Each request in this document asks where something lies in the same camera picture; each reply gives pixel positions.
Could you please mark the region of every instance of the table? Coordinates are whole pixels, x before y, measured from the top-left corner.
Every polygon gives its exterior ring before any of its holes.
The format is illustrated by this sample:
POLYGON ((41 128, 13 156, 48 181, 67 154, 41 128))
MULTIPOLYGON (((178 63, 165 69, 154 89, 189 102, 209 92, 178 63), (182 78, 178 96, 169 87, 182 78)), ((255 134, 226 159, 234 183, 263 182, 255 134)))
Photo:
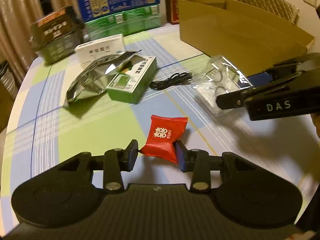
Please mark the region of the table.
MULTIPOLYGON (((164 27, 125 38, 127 50, 157 56, 155 79, 176 72, 199 73, 208 57, 182 42, 179 26, 164 27)), ((182 141, 189 149, 211 155, 231 151, 291 181, 303 194, 303 212, 318 186, 320 164, 318 137, 310 116, 251 122, 244 109, 215 118, 195 99, 192 85, 165 91, 148 89, 137 105, 111 101, 107 94, 78 101, 64 109, 66 91, 82 71, 75 55, 52 66, 37 58, 20 88, 7 129, 1 183, 0 234, 18 221, 10 205, 15 188, 26 180, 84 151, 103 155, 113 148, 126 148, 137 139, 145 145, 151 115, 189 117, 182 141)), ((168 161, 139 155, 131 173, 122 173, 128 183, 186 183, 190 175, 168 161)), ((102 187, 102 171, 93 184, 102 187)), ((212 187, 221 184, 212 172, 212 187)))

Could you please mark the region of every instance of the green carton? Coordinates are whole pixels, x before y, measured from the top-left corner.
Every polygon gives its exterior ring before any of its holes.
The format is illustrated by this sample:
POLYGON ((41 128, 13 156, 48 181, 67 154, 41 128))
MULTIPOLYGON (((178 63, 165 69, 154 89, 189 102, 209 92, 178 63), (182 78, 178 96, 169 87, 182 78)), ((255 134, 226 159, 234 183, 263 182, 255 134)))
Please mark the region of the green carton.
POLYGON ((137 104, 157 70, 156 57, 135 56, 107 87, 112 100, 137 104))
POLYGON ((124 36, 161 27, 159 5, 145 6, 86 23, 90 40, 123 33, 124 36))

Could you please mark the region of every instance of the wrapped candy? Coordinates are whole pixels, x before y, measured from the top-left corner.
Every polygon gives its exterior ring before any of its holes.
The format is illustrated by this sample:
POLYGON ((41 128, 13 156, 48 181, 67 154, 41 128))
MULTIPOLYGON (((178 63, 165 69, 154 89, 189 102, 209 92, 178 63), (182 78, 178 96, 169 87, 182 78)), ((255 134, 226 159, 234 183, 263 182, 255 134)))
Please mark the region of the wrapped candy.
POLYGON ((173 144, 184 133, 187 117, 168 118, 151 116, 151 127, 146 145, 140 152, 147 156, 159 157, 177 164, 173 144))

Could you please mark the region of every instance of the cable bundle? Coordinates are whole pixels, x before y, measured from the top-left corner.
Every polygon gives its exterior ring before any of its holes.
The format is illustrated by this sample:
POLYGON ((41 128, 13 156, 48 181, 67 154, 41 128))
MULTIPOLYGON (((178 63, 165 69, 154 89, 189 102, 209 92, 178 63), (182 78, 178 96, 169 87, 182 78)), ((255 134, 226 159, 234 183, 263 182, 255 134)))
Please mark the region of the cable bundle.
POLYGON ((150 83, 150 88, 153 90, 164 90, 171 86, 182 85, 192 79, 192 73, 175 73, 170 78, 163 81, 154 81, 150 83))

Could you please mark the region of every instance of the chair backrest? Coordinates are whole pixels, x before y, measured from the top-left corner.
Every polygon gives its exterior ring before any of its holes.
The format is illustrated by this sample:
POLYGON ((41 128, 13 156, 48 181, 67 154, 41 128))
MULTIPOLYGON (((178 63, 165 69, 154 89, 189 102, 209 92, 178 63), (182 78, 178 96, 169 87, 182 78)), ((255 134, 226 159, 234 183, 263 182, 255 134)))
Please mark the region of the chair backrest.
POLYGON ((299 9, 286 0, 237 0, 239 2, 247 3, 274 13, 288 21, 296 24, 299 16, 299 9))

